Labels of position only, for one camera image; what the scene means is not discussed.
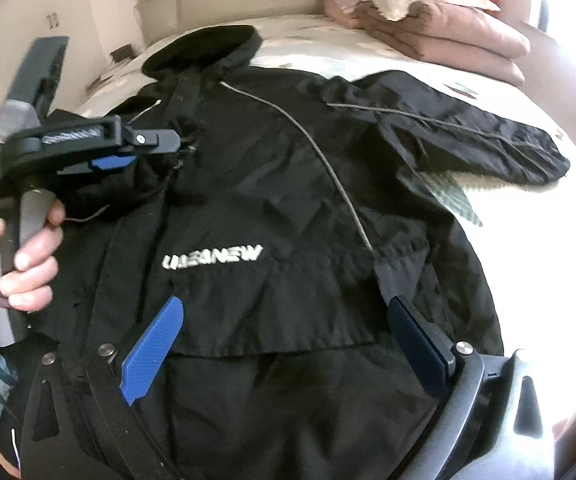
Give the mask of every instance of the jacket sleeve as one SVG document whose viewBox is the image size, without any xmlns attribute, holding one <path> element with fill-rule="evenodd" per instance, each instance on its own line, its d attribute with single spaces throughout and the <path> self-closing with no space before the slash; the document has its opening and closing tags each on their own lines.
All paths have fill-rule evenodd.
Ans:
<svg viewBox="0 0 576 480">
<path fill-rule="evenodd" d="M 333 78 L 321 96 L 330 106 L 375 123 L 415 171 L 459 171 L 539 186 L 561 178 L 570 167 L 543 130 L 485 112 L 406 72 L 383 72 L 353 83 Z"/>
</svg>

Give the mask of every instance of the metal screw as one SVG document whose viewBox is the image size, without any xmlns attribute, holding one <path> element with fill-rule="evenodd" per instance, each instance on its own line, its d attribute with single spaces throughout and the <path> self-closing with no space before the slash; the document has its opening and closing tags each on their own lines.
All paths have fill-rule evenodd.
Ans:
<svg viewBox="0 0 576 480">
<path fill-rule="evenodd" d="M 46 366 L 51 365 L 56 358 L 57 356 L 54 354 L 54 352 L 48 352 L 44 357 L 42 357 L 42 363 Z"/>
<path fill-rule="evenodd" d="M 470 355 L 474 352 L 472 345 L 465 341 L 459 341 L 454 347 L 461 355 Z"/>
<path fill-rule="evenodd" d="M 101 355 L 101 357 L 110 357 L 114 354 L 114 345 L 112 343 L 104 343 L 99 347 L 97 353 Z"/>
</svg>

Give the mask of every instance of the bed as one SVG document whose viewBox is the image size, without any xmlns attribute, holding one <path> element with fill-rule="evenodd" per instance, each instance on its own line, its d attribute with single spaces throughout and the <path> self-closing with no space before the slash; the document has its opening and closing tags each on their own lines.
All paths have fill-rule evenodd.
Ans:
<svg viewBox="0 0 576 480">
<path fill-rule="evenodd" d="M 196 28 L 249 23 L 264 42 L 253 60 L 348 80 L 403 70 L 453 97 L 547 131 L 571 169 L 558 183 L 519 187 L 471 174 L 428 174 L 433 194 L 463 226 L 494 297 L 506 353 L 537 365 L 546 424 L 576 411 L 576 147 L 520 89 L 481 75 L 411 60 L 361 30 L 319 15 L 317 0 L 140 0 L 146 52 L 113 75 L 77 112 L 101 116 L 152 80 L 145 59 Z"/>
</svg>

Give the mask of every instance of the cable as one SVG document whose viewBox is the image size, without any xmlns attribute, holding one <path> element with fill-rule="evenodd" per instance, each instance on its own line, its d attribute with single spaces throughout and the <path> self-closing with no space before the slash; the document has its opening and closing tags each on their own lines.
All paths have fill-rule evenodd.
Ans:
<svg viewBox="0 0 576 480">
<path fill-rule="evenodd" d="M 310 144 L 312 145 L 313 149 L 315 150 L 315 152 L 317 152 L 317 155 L 319 155 L 319 158 L 321 159 L 321 161 L 324 163 L 324 166 L 326 167 L 326 169 L 328 170 L 328 174 L 330 175 L 330 177 L 332 178 L 333 182 L 335 183 L 335 187 L 337 187 L 337 190 L 341 193 L 341 196 L 344 198 L 344 201 L 346 202 L 346 205 L 348 206 L 348 209 L 350 209 L 350 214 L 353 216 L 354 219 L 354 224 L 357 226 L 357 230 L 359 231 L 359 234 L 362 238 L 362 240 L 364 241 L 364 245 L 366 245 L 366 248 L 369 251 L 372 251 L 372 245 L 370 244 L 370 240 L 368 239 L 368 236 L 366 235 L 366 231 L 364 230 L 364 226 L 362 225 L 360 219 L 359 219 L 359 215 L 357 214 L 357 211 L 354 209 L 354 205 L 350 200 L 350 197 L 348 196 L 348 194 L 346 193 L 346 190 L 344 189 L 343 184 L 341 184 L 341 181 L 339 180 L 337 173 L 335 173 L 335 170 L 332 168 L 332 166 L 330 165 L 328 159 L 326 158 L 326 156 L 324 155 L 324 153 L 319 149 L 319 146 L 317 145 L 317 143 L 315 142 L 315 140 L 310 136 L 310 134 L 308 133 L 308 131 L 306 131 L 306 129 L 301 126 L 293 117 L 292 115 L 290 115 L 288 112 L 286 112 L 285 110 L 283 110 L 282 108 L 280 108 L 279 106 L 277 106 L 274 103 L 271 103 L 270 101 L 266 101 L 265 99 L 262 99 L 261 97 L 257 97 L 255 95 L 249 94 L 247 92 L 244 92 L 243 90 L 238 90 L 232 86 L 230 86 L 228 83 L 225 83 L 223 81 L 220 82 L 222 84 L 222 86 L 225 86 L 227 89 L 232 90 L 233 92 L 236 92 L 238 94 L 241 95 L 245 95 L 247 97 L 250 97 L 251 99 L 254 99 L 256 101 L 259 101 L 260 103 L 263 103 L 265 105 L 268 105 L 270 107 L 273 107 L 275 110 L 277 110 L 279 113 L 283 114 L 285 117 L 287 117 L 290 122 L 292 124 L 294 124 L 297 128 L 299 128 L 300 132 L 302 134 L 304 134 L 306 136 L 306 138 L 308 139 L 308 141 L 310 142 Z"/>
<path fill-rule="evenodd" d="M 103 208 L 101 208 L 94 215 L 91 215 L 88 218 L 66 218 L 66 221 L 67 222 L 80 222 L 80 223 L 89 222 L 90 220 L 97 218 L 99 215 L 101 215 L 101 213 L 103 213 L 109 207 L 110 207 L 110 204 L 106 204 L 105 206 L 103 206 Z"/>
<path fill-rule="evenodd" d="M 17 458 L 17 469 L 21 471 L 21 459 L 19 458 L 19 450 L 17 449 L 17 438 L 15 437 L 15 428 L 11 428 L 10 436 L 12 437 L 12 449 L 15 450 L 15 457 Z"/>
</svg>

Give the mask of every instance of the black jacket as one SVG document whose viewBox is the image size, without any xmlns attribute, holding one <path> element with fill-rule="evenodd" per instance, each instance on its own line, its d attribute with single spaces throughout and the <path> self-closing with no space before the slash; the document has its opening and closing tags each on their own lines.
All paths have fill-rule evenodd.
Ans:
<svg viewBox="0 0 576 480">
<path fill-rule="evenodd" d="M 385 479 L 435 409 L 385 299 L 406 295 L 454 341 L 502 352 L 481 265 L 418 172 L 540 185 L 568 161 L 545 132 L 406 73 L 350 83 L 251 67 L 259 45 L 252 27 L 208 28 L 145 63 L 158 81 L 117 112 L 160 101 L 133 125 L 174 126 L 196 152 L 66 200 L 70 216 L 111 207 L 66 226 L 54 301 L 33 326 L 62 351 L 95 351 L 174 293 L 184 327 L 138 409 L 184 470 Z"/>
</svg>

